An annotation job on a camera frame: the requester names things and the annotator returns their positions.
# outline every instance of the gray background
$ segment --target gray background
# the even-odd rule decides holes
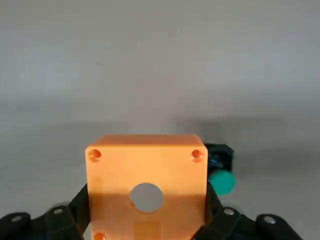
[[[105,133],[236,151],[248,216],[320,234],[319,0],[0,0],[0,215],[86,182]]]

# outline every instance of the circular hole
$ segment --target circular hole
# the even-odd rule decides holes
[[[191,153],[191,158],[194,162],[198,163],[204,159],[204,154],[198,149],[196,149]]]
[[[14,217],[11,219],[11,222],[12,222],[12,223],[16,223],[16,222],[19,222],[21,219],[22,219],[22,216],[14,216]]]
[[[129,197],[135,209],[142,213],[153,213],[164,203],[162,191],[152,183],[141,183],[135,186]]]
[[[100,160],[100,157],[101,157],[101,152],[100,151],[98,151],[97,149],[90,150],[89,159],[92,162],[94,162],[94,163],[98,162]]]
[[[99,232],[94,235],[93,240],[106,240],[106,236]]]

